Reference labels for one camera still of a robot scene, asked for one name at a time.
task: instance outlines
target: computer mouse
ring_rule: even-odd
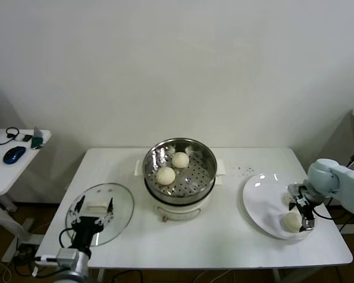
[[[2,160],[6,164],[15,163],[24,153],[26,152],[26,148],[23,146],[16,146],[12,149],[9,149],[5,154]]]

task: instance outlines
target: white table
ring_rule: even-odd
[[[33,130],[20,130],[22,134],[31,134],[33,135]],[[48,141],[51,137],[50,131],[42,130],[44,143]],[[0,143],[7,141],[5,129],[0,129]],[[14,182],[18,179],[21,173],[26,169],[29,163],[33,160],[33,158],[40,152],[40,150],[33,150],[30,148],[31,140],[28,142],[16,141],[13,140],[7,144],[0,145],[0,202],[6,207],[8,211],[15,211],[17,208],[12,203],[9,197],[5,196],[6,192],[10,190]],[[14,164],[5,164],[3,162],[4,154],[11,148],[15,146],[24,146],[27,148],[26,152],[18,159],[18,161]],[[29,239],[31,235],[26,231],[30,228],[33,220],[27,219],[23,227],[25,230],[21,229],[18,225],[9,222],[14,221],[4,210],[0,208],[0,225],[5,229],[9,230],[16,237],[20,239]],[[3,261],[7,262],[9,260],[8,257],[11,258],[10,254],[13,249],[10,249],[8,254],[5,254],[3,257]]]
[[[227,174],[212,191],[208,207],[186,222],[161,222],[149,202],[142,177],[134,176],[137,160],[147,149],[90,149],[62,200],[37,255],[56,255],[71,202],[84,190],[104,182],[130,189],[135,211],[115,240],[92,248],[92,268],[287,268],[341,265],[352,254],[332,221],[318,219],[313,233],[298,242],[274,238],[261,230],[241,203],[246,180],[256,173],[279,173],[291,182],[306,174],[292,150],[212,149]],[[317,208],[329,216],[326,208]],[[69,238],[64,235],[63,242]]]

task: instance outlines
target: black cable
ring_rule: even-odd
[[[10,130],[15,130],[16,133],[15,133],[15,134],[14,134],[14,133],[10,133],[10,132],[9,132]],[[19,134],[19,130],[18,130],[18,128],[16,128],[16,127],[9,127],[9,128],[6,128],[6,129],[5,129],[5,132],[6,132],[7,138],[9,138],[9,140],[7,140],[5,143],[0,143],[0,146],[2,146],[3,144],[7,144],[7,143],[9,143],[10,141],[13,141],[13,140],[18,136],[18,134]]]
[[[338,278],[340,279],[340,283],[342,283],[342,277],[341,277],[340,271],[338,270],[338,267],[335,266],[335,268],[337,271]]]
[[[329,206],[330,203],[332,202],[333,198],[330,198],[330,200],[328,201],[327,205],[326,206]]]
[[[59,273],[62,273],[64,271],[67,271],[67,270],[70,270],[69,268],[65,267],[65,268],[62,268],[62,269],[59,269],[59,270],[56,270],[52,273],[49,273],[49,274],[45,274],[45,275],[37,275],[36,278],[38,279],[44,279],[44,278],[48,278],[48,277],[51,277],[51,276],[54,276],[54,275],[57,275]]]
[[[17,273],[17,275],[21,276],[21,277],[30,277],[31,274],[22,274],[17,270],[17,265],[14,265],[14,271]]]
[[[338,217],[333,217],[333,218],[331,218],[331,217],[325,217],[325,216],[322,216],[322,215],[318,214],[318,213],[316,212],[316,210],[314,209],[313,206],[312,206],[312,211],[313,211],[313,213],[316,214],[318,217],[324,218],[324,219],[326,219],[326,220],[338,220],[338,219],[343,218],[343,217],[347,214],[347,211],[345,211],[345,212],[343,213],[343,215],[338,216]]]
[[[341,226],[341,228],[339,229],[339,231],[341,232],[342,231],[342,229],[350,222],[350,220],[352,220],[354,218],[354,215],[352,215],[351,217],[349,217],[349,219],[348,220],[346,220],[345,222],[344,222],[344,224]]]
[[[110,281],[110,283],[114,283],[114,280],[115,280],[118,276],[120,276],[120,275],[122,275],[122,274],[125,274],[125,273],[134,272],[134,271],[139,272],[140,283],[143,283],[143,273],[142,273],[142,271],[139,270],[139,269],[131,269],[131,270],[126,270],[126,271],[119,272],[118,274],[114,275],[114,277],[112,278],[112,280]]]
[[[63,235],[64,232],[67,232],[67,231],[70,231],[70,230],[73,230],[73,228],[65,228],[65,229],[63,229],[63,230],[60,232],[60,234],[59,234],[59,244],[60,244],[60,246],[61,246],[62,248],[64,248],[64,245],[63,245],[63,243],[62,243],[62,241],[61,241],[61,236]]]
[[[303,197],[303,194],[301,193],[301,187],[298,188],[298,192],[299,192],[300,196]],[[313,206],[311,203],[309,203],[309,204],[310,204],[310,206],[311,206],[312,211],[313,211],[314,214],[316,214],[318,217],[321,217],[321,218],[326,219],[326,220],[337,220],[337,219],[341,219],[341,218],[343,218],[343,217],[347,214],[347,211],[345,211],[345,212],[343,213],[343,215],[341,215],[341,216],[339,216],[339,217],[331,218],[331,217],[322,216],[322,215],[320,215],[320,214],[318,214],[318,213],[316,212],[316,210],[314,209],[314,206]]]
[[[30,277],[30,276],[32,276],[32,274],[22,274],[22,273],[18,272],[16,265],[14,266],[14,270],[15,270],[15,272],[17,273],[17,275],[19,275],[19,276],[21,276],[21,277]],[[67,268],[67,267],[65,267],[65,268],[61,268],[61,269],[59,269],[59,270],[56,270],[56,271],[54,271],[54,272],[52,272],[52,273],[49,273],[49,274],[37,275],[37,276],[35,276],[35,278],[44,279],[44,278],[48,278],[48,277],[57,275],[57,274],[59,274],[59,273],[62,273],[62,272],[64,272],[64,271],[67,271],[67,270],[70,270],[70,269]]]

